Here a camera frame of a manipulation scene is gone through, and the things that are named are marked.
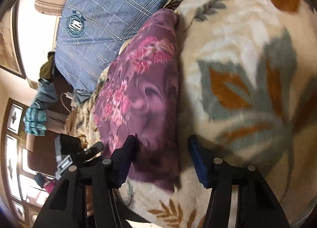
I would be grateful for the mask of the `purple floral garment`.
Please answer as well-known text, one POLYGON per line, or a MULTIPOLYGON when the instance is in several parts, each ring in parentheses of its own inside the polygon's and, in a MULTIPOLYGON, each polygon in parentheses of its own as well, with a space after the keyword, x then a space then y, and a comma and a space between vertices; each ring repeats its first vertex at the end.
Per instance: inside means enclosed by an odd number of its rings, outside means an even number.
POLYGON ((134 135, 139 152, 128 176, 174 191, 180 174, 176 141, 179 88, 177 15, 160 9, 111 63, 94 105, 109 157, 134 135))

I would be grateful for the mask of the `teal hanging clothes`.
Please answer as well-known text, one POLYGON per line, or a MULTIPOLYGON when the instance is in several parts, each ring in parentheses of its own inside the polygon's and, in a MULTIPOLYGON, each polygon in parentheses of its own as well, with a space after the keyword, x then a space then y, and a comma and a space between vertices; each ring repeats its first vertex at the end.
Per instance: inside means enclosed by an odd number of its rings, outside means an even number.
POLYGON ((47 131, 46 110, 57 102, 57 93, 53 84, 55 77, 55 52, 48 53, 47 62, 40 67, 37 93, 25 112, 24 131, 27 135, 44 136, 47 131))

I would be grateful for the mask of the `wooden framed window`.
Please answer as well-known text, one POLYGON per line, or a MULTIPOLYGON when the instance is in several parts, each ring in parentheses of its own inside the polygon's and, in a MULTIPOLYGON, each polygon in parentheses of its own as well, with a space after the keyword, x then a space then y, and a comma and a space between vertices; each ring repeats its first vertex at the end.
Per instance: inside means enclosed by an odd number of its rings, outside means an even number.
POLYGON ((29 168, 22 116, 26 105, 8 99, 1 133, 1 178, 8 207, 23 227, 32 227, 49 194, 29 168))

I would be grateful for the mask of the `beige floral fleece blanket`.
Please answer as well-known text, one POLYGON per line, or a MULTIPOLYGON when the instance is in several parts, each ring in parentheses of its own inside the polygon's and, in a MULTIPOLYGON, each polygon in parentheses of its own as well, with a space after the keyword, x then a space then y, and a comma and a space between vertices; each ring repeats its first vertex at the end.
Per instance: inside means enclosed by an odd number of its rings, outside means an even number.
MULTIPOLYGON (((179 88, 174 191, 129 176, 115 191, 128 209, 161 227, 202 227, 211 191, 187 147, 196 135, 219 163, 252 165, 272 189, 286 226, 316 207, 316 10, 306 0, 169 0, 177 15, 179 88)), ((94 105, 68 119, 89 148, 101 141, 94 105)))

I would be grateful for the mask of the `blue plaid bedsheet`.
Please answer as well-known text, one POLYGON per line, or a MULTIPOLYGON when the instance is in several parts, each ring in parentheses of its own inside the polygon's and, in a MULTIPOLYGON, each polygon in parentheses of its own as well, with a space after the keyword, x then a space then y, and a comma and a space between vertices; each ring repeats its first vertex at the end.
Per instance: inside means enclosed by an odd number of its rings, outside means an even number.
POLYGON ((55 64, 78 90, 93 91, 122 44, 167 0, 66 0, 55 64))

